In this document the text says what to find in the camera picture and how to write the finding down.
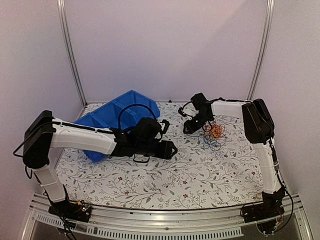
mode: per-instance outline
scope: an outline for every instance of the white backdrop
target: white backdrop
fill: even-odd
[[[275,124],[280,169],[320,239],[320,1],[276,1],[255,98]]]
[[[88,102],[134,89],[154,100],[244,99],[267,1],[65,1]]]
[[[0,239],[17,240],[38,183],[12,152],[43,110],[74,121],[82,106],[57,2],[1,1],[0,23]]]

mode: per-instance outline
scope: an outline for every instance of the metal corner post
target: metal corner post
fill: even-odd
[[[275,0],[267,0],[262,40],[261,40],[258,59],[257,59],[256,65],[255,65],[254,73],[253,73],[253,78],[251,81],[248,95],[246,97],[247,100],[253,99],[254,94],[255,94],[255,90],[257,87],[259,75],[260,75],[262,64],[263,64],[264,57],[265,57],[265,52],[267,49],[267,43],[268,43],[269,33],[270,33],[270,28],[271,28],[271,23],[272,23],[272,17],[273,17],[273,13],[274,13],[274,5],[275,5]]]
[[[83,90],[83,87],[82,87],[82,84],[80,81],[80,77],[79,77],[79,73],[78,73],[78,69],[77,69],[77,64],[76,64],[76,59],[75,59],[74,51],[72,48],[69,27],[68,27],[68,21],[67,21],[65,1],[64,0],[57,0],[57,5],[58,5],[60,22],[61,22],[62,35],[63,35],[63,39],[64,39],[64,43],[65,43],[65,48],[66,48],[66,51],[68,54],[74,83],[76,86],[76,90],[79,94],[81,103],[85,107],[87,105],[87,100],[86,100],[85,93],[84,93],[84,90]]]

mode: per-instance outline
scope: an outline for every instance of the robotic arm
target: robotic arm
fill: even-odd
[[[274,148],[274,122],[262,99],[254,101],[225,100],[217,98],[208,101],[202,93],[191,98],[196,115],[190,115],[184,107],[179,113],[189,119],[184,123],[183,132],[192,134],[207,121],[212,121],[215,115],[230,116],[243,119],[244,133],[253,145],[258,156],[263,178],[263,203],[244,206],[242,215],[244,221],[253,222],[275,217],[284,213],[282,199],[285,187],[279,179],[279,162]]]
[[[50,201],[49,213],[62,218],[88,222],[91,205],[80,201],[72,203],[65,186],[60,182],[48,159],[50,148],[75,148],[100,152],[115,157],[144,155],[171,159],[177,148],[172,141],[161,140],[169,122],[162,123],[144,117],[135,127],[94,128],[63,121],[45,110],[32,123],[24,135],[24,142],[14,151],[23,163],[33,170],[38,182],[44,187]],[[16,152],[23,146],[23,156]]]

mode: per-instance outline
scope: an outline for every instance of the blue tray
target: blue tray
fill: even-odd
[[[118,116],[121,110],[132,104],[145,105],[153,111],[156,118],[160,117],[160,111],[155,101],[134,90],[130,90],[95,111],[83,116],[74,123],[95,128],[118,128]],[[130,107],[121,115],[121,129],[135,126],[141,118],[152,117],[152,114],[144,107]],[[84,150],[84,153],[94,163],[107,157],[107,155],[95,151]]]

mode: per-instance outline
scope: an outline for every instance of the table surface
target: table surface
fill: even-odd
[[[178,153],[171,159],[112,157],[92,163],[82,150],[66,148],[57,166],[71,200],[134,209],[183,210],[243,205],[261,201],[263,179],[257,154],[242,119],[216,116],[223,137],[208,145],[203,131],[183,134],[183,103],[157,103],[160,120],[170,122],[164,140]],[[88,105],[84,114],[102,103]],[[136,156],[136,159],[147,160]]]

